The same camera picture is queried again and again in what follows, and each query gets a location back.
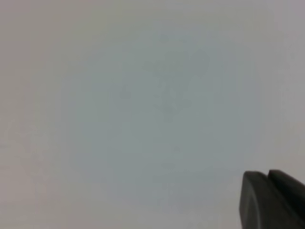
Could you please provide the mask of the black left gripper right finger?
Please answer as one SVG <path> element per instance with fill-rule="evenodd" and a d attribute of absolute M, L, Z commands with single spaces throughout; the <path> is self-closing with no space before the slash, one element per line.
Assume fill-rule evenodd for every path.
<path fill-rule="evenodd" d="M 305 218 L 305 185 L 281 170 L 270 170 L 268 179 L 301 219 Z"/>

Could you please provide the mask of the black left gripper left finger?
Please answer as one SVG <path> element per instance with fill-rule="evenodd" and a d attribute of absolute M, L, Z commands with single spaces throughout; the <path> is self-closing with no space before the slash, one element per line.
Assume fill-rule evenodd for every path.
<path fill-rule="evenodd" d="M 305 219 L 288 206 L 268 174 L 258 171 L 243 174 L 239 213 L 242 229 L 305 229 Z"/>

